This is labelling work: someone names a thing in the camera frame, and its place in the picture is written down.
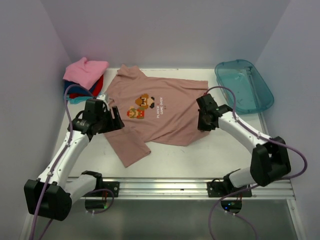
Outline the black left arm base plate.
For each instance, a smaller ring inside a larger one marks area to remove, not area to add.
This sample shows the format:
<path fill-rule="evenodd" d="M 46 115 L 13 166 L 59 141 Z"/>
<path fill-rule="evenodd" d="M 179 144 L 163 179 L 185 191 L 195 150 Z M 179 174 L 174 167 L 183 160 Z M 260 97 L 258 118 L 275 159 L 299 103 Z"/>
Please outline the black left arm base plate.
<path fill-rule="evenodd" d="M 119 181 L 103 181 L 102 185 L 99 188 L 102 191 L 97 192 L 87 192 L 86 194 L 82 195 L 82 197 L 101 197 L 101 198 L 107 198 L 111 197 L 113 193 L 113 196 L 117 198 L 119 196 L 119 190 L 120 190 L 120 182 Z"/>

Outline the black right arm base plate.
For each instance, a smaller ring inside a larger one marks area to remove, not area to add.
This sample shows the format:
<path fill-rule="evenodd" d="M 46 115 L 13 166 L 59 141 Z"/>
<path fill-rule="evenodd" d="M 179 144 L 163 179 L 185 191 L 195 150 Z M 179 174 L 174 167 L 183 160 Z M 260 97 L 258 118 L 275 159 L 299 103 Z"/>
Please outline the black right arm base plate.
<path fill-rule="evenodd" d="M 234 187 L 230 182 L 215 178 L 206 183 L 207 194 L 209 198 L 221 198 L 228 194 L 245 190 L 249 188 L 250 185 L 245 185 L 242 187 Z"/>

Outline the dusty pink printed t-shirt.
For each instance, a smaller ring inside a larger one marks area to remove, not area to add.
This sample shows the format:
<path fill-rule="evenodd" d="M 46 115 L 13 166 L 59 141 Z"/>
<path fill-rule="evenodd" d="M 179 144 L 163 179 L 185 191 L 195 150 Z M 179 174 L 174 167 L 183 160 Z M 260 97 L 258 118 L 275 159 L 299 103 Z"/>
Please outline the dusty pink printed t-shirt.
<path fill-rule="evenodd" d="M 123 64 L 105 92 L 124 123 L 105 134 L 123 166 L 149 155 L 147 142 L 186 147 L 208 136 L 198 130 L 196 101 L 207 89 L 205 80 L 149 77 Z"/>

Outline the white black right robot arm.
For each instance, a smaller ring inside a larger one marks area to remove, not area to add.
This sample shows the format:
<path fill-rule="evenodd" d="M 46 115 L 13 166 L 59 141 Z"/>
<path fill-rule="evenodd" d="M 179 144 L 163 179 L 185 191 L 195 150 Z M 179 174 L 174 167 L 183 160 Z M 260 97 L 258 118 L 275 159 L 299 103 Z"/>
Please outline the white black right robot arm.
<path fill-rule="evenodd" d="M 209 132 L 221 129 L 251 154 L 250 166 L 234 170 L 222 180 L 211 181 L 210 189 L 218 195 L 235 196 L 251 184 L 265 187 L 291 172 L 291 164 L 285 141 L 281 137 L 271 138 L 245 123 L 231 107 L 219 106 L 210 94 L 196 100 L 198 104 L 198 130 Z"/>

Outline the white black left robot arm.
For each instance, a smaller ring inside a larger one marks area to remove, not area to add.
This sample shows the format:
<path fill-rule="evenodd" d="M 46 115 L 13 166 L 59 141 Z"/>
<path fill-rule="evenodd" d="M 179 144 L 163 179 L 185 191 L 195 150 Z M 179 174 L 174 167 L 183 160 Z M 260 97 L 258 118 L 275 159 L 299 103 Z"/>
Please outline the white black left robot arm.
<path fill-rule="evenodd" d="M 86 170 L 80 177 L 68 182 L 68 177 L 82 151 L 92 138 L 120 130 L 124 127 L 118 108 L 109 107 L 107 96 L 102 94 L 85 102 L 67 129 L 65 139 L 48 167 L 36 180 L 29 179 L 24 185 L 28 212 L 34 216 L 63 221 L 72 205 L 85 195 L 99 196 L 112 189 L 106 188 L 101 173 Z"/>

